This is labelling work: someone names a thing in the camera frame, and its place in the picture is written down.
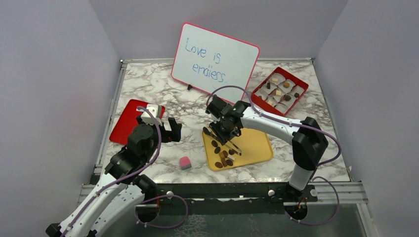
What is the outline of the red box lid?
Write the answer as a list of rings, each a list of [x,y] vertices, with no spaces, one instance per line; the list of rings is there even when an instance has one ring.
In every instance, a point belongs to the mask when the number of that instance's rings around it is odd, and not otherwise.
[[[131,99],[124,108],[120,118],[118,119],[114,129],[111,132],[109,140],[121,145],[127,144],[128,136],[133,132],[133,129],[138,125],[137,117],[141,118],[143,110],[138,107],[145,108],[149,103]]]

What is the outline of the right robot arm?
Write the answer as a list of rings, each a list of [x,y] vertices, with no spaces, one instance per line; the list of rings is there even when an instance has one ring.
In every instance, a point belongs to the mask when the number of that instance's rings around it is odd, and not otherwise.
[[[305,187],[329,145],[315,119],[281,117],[244,101],[231,105],[216,95],[206,106],[205,112],[214,118],[209,127],[222,144],[239,137],[243,128],[269,134],[290,144],[294,168],[285,187],[285,194],[292,201],[304,196]]]

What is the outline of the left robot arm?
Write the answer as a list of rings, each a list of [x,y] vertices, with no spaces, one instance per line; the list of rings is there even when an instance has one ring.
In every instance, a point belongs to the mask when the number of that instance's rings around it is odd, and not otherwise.
[[[156,197],[157,185],[142,172],[157,159],[163,143],[180,141],[182,124],[168,118],[166,130],[163,123],[137,122],[88,196],[69,217],[47,227],[49,237],[100,237],[124,212]]]

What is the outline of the dark oval chocolate front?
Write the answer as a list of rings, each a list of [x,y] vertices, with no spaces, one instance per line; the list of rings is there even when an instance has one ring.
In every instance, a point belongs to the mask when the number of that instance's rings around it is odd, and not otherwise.
[[[224,165],[221,162],[216,162],[214,165],[217,168],[223,168],[224,167]]]

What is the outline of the red chocolate box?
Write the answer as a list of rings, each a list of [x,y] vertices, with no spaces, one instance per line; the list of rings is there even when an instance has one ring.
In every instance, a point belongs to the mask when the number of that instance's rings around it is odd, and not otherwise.
[[[277,67],[251,93],[251,101],[261,109],[285,117],[308,90],[309,85]]]

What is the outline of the pink whiteboard eraser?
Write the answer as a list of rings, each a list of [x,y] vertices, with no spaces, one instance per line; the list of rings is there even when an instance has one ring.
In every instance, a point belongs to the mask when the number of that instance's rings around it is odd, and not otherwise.
[[[188,157],[181,157],[179,160],[181,170],[186,170],[192,167],[190,159]]]

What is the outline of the yellow plastic tray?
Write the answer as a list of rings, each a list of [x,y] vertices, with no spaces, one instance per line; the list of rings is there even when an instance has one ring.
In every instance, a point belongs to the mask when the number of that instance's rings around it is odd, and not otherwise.
[[[207,164],[213,171],[227,170],[244,165],[250,165],[269,161],[273,158],[273,150],[267,134],[254,130],[243,128],[241,136],[231,140],[242,150],[242,155],[235,154],[233,150],[228,149],[218,143],[218,147],[213,147],[211,141],[214,139],[202,132],[203,144],[207,158]],[[215,167],[216,162],[221,162],[224,167]]]

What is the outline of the pink-framed whiteboard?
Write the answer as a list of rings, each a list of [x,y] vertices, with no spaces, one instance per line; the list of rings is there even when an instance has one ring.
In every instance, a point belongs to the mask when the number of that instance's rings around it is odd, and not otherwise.
[[[205,93],[236,102],[244,96],[260,48],[203,27],[184,23],[171,77]]]

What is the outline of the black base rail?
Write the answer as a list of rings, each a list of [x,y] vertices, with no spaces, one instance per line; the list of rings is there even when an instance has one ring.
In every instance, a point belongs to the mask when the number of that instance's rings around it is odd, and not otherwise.
[[[130,188],[117,191],[109,203],[90,206],[98,211],[99,219],[119,218],[129,210],[145,211],[160,215],[228,215],[228,214],[284,214],[297,211],[305,217],[306,202],[316,202],[311,195],[315,188],[307,185],[303,191],[285,182],[273,183],[189,183],[146,184],[140,182]]]

